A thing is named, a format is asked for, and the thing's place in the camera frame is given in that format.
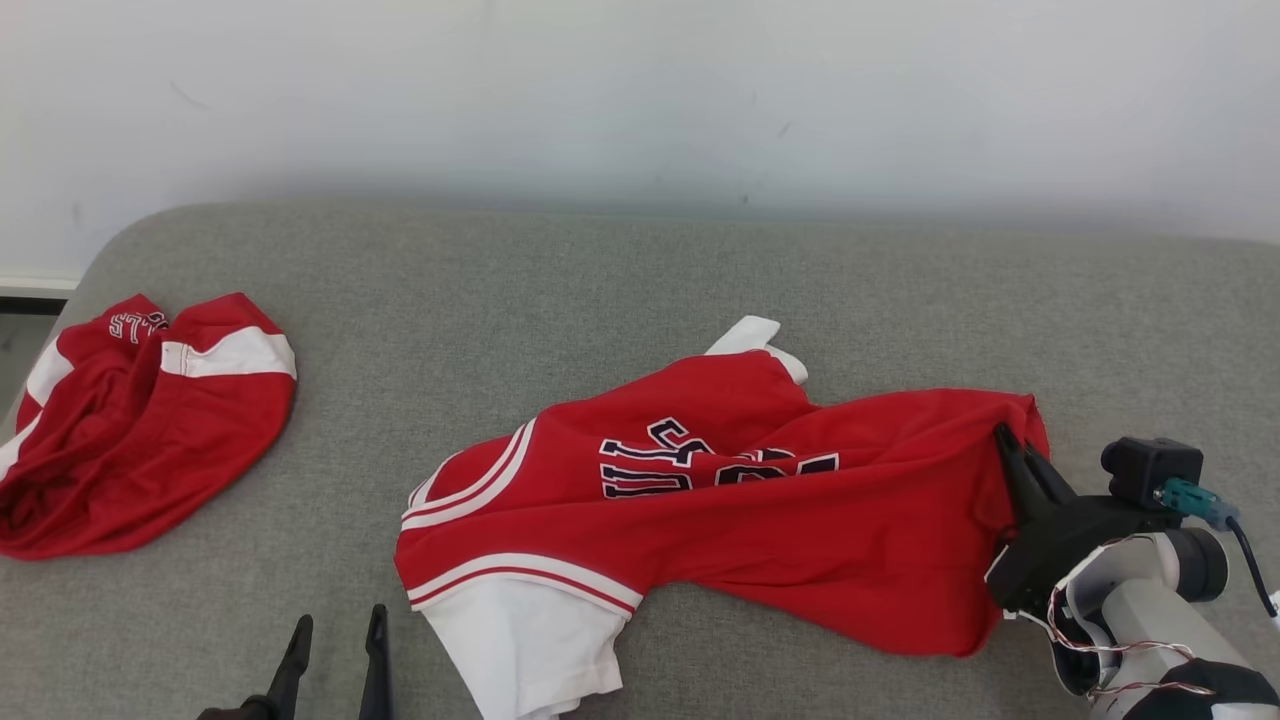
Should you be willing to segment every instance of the basketball jersey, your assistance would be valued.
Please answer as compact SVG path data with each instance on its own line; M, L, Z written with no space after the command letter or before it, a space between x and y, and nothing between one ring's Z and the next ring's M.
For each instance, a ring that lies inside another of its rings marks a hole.
M61 331L0 447L0 553L151 542L234 482L288 419L293 350L243 295L172 323L138 295Z
M983 574L1012 523L992 430L1047 448L1034 400L819 407L803 365L755 346L548 407L413 491L396 562L486 720L620 688L613 638L675 582L887 652L986 642L1000 612Z

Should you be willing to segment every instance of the gray fabric surface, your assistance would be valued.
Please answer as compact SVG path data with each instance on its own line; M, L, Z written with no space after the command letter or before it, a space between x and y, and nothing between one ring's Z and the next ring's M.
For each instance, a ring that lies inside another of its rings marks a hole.
M134 292L169 311L244 291L298 354L293 419L236 486L140 551L0 560L0 708L183 719L261 692L316 620L300 720L349 720L370 607L390 610L403 720L475 708L392 564L407 493L539 409L782 322L817 402L931 386L1034 392L1059 468L1103 492L1121 434L1204 450L1280 585L1280 249L801 225L438 215L370 205L152 217L90 269L61 325ZM858 520L850 509L850 521ZM1201 611L1272 679L1280 643L1235 574ZM1042 633L968 660L892 657L781 612L671 587L618 641L626 688L575 719L1085 716Z

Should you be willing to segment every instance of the teal connector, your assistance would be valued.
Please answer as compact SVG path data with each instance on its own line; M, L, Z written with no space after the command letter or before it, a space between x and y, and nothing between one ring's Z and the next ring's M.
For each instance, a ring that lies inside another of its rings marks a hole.
M1199 518L1220 533L1230 529L1226 525L1228 518L1239 519L1240 516L1240 510L1236 506L1181 478L1170 478L1165 483L1165 487L1156 492L1157 500L1165 507L1176 510L1183 515Z

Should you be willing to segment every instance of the red fabric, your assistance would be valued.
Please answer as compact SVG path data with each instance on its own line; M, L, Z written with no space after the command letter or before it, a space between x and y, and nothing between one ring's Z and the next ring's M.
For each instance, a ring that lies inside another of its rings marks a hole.
M692 452L687 468L602 452L611 439L663 450L648 428L667 418L687 429L680 442L696 438L709 451ZM929 389L818 407L767 352L690 357L544 410L518 462L498 462L509 438L447 461L425 493L438 505L411 498L396 562L415 605L430 600L424 584L463 562L531 553L641 594L694 582L888 652L964 656L1000 619L983 583L1012 521L992 439L998 423L1047 452L1030 396ZM795 457L760 461L764 448ZM838 469L797 474L829 455ZM413 525L456 511L483 493L486 470L512 464L513 479L488 503ZM609 498L604 465L687 475L694 489ZM737 465L785 477L717 486Z
M243 295L189 307L172 328L138 295L63 331L28 379L19 436L0 448L12 462L0 460L0 553L132 550L243 474L284 427L294 378L184 377L163 372L161 357L164 343L209 352L246 328L280 333ZM31 388L54 380L41 405Z

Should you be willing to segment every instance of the baseboard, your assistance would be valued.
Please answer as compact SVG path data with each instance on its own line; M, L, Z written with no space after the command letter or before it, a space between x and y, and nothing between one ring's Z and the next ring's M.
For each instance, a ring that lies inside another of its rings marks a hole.
M78 284L79 281L0 275L0 297L67 300L76 292Z

